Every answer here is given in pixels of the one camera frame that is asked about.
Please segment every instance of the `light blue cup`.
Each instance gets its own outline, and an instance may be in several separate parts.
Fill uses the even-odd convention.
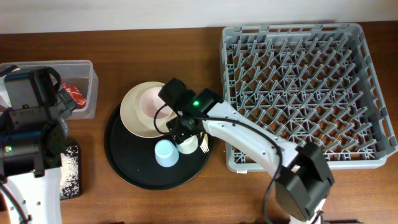
[[[180,154],[177,148],[169,140],[160,140],[155,146],[156,162],[162,167],[171,167],[177,163]]]

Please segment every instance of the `white wall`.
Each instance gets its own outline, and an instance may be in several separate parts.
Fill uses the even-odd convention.
[[[0,0],[0,33],[398,20],[398,0]]]

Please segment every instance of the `dish rack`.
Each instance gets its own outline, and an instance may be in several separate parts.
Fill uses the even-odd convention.
[[[315,142],[331,169],[376,168],[398,150],[360,25],[226,27],[220,60],[226,101],[272,134]],[[264,170],[225,152],[233,172]]]

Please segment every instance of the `white cup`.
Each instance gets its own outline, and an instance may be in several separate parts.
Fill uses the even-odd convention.
[[[161,86],[157,86],[146,90],[139,102],[141,111],[138,113],[138,116],[142,123],[149,129],[155,129],[154,118],[156,111],[165,104],[158,96],[161,89]],[[156,117],[156,126],[160,127],[168,122],[172,113],[173,110],[170,107],[166,106],[163,108]]]
[[[171,167],[177,163],[180,154],[177,148],[169,140],[160,140],[155,146],[156,162],[162,167]]]
[[[183,143],[177,145],[177,149],[182,154],[191,154],[198,148],[198,137],[192,136],[186,139]]]

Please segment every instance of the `wooden table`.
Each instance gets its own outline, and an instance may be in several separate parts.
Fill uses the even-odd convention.
[[[379,83],[398,133],[398,22],[361,23]],[[81,146],[83,195],[61,202],[64,223],[252,223],[270,181],[263,172],[235,174],[226,167],[224,142],[216,141],[207,165],[183,186],[148,191],[131,186],[109,166],[103,144],[112,110],[133,86],[176,77],[195,91],[221,93],[222,28],[66,32],[0,35],[0,62],[87,59],[99,78],[95,119],[70,121]],[[398,220],[398,154],[378,169],[334,170],[336,184],[325,218],[365,223]],[[274,195],[269,216],[286,220]],[[6,212],[0,223],[8,223]]]

